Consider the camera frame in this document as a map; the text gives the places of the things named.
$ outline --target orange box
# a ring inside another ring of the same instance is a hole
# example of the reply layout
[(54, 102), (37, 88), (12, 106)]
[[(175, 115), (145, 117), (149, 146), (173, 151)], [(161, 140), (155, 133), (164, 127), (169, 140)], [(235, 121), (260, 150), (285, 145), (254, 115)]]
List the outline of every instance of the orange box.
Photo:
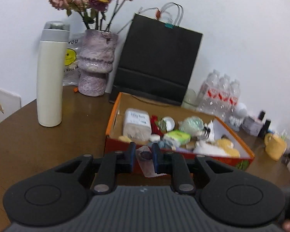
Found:
[[(105, 150), (104, 153), (109, 153), (116, 150), (125, 151), (128, 148), (128, 143), (118, 140), (118, 137), (122, 135), (123, 122), (125, 117), (125, 111), (128, 108), (139, 109), (148, 112), (149, 116), (157, 115), (158, 117), (169, 116), (172, 117), (175, 123), (183, 121), (187, 117), (198, 116), (203, 120), (204, 123), (210, 121), (214, 124), (214, 133), (218, 137), (223, 134), (227, 135), (228, 138), (233, 142), (234, 148), (239, 150), (240, 158), (226, 158), (226, 157), (212, 157), (223, 163), (231, 166), (235, 166), (239, 169), (245, 170), (250, 163), (254, 160), (254, 153), (244, 143), (244, 141), (223, 121), (219, 118), (200, 112), (191, 111), (188, 109), (181, 108), (179, 106), (164, 104), (140, 97), (130, 95), (128, 93), (119, 93), (115, 104), (113, 106), (110, 119), (106, 128), (106, 139), (105, 139)], [(146, 145), (148, 142), (135, 141), (137, 148)], [(181, 153), (186, 159), (193, 159), (194, 153)], [(142, 173), (137, 161), (134, 168), (135, 173)]]

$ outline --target gray ribbed panel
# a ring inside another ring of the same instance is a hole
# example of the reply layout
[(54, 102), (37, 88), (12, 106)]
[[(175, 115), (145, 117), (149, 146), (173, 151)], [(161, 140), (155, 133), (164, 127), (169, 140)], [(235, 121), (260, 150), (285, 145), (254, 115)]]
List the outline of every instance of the gray ribbed panel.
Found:
[(170, 187), (117, 187), (95, 196), (82, 214), (62, 225), (28, 228), (12, 224), (5, 232), (282, 232), (275, 225), (241, 229), (206, 216), (191, 196)]

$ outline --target silver screw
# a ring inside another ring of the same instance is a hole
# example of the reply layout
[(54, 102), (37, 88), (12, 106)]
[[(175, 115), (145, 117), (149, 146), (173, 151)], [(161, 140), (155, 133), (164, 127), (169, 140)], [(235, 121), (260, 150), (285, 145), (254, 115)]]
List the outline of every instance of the silver screw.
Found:
[(105, 185), (105, 184), (98, 184), (93, 189), (94, 189), (94, 191), (102, 193), (102, 192), (108, 191), (109, 187), (108, 187), (108, 185)]
[(191, 184), (180, 184), (178, 188), (180, 191), (183, 192), (189, 192), (194, 189), (194, 187)]

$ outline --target wall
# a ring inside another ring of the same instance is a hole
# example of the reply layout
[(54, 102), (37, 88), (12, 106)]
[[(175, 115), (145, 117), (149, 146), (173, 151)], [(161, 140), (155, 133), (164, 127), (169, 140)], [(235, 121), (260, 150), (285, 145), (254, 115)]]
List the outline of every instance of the wall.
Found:
[[(126, 2), (111, 30), (119, 30), (141, 6), (169, 1), (184, 7), (182, 27), (204, 34), (189, 87), (198, 90), (216, 68), (240, 80), (241, 101), (251, 112), (264, 109), (274, 125), (290, 125), (290, 0), (134, 0)], [(49, 20), (71, 22), (73, 33), (85, 29), (78, 14), (66, 19), (47, 0), (0, 0), (0, 87), (19, 94), (22, 105), (36, 97), (39, 37)], [(120, 35), (115, 64), (126, 33)]]

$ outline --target yellow pitcher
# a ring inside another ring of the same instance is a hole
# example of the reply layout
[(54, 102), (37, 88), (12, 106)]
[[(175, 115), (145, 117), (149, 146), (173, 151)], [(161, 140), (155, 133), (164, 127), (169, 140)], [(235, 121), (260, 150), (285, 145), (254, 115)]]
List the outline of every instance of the yellow pitcher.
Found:
[(287, 143), (272, 133), (265, 135), (264, 143), (266, 153), (275, 161), (280, 159), (287, 148)]

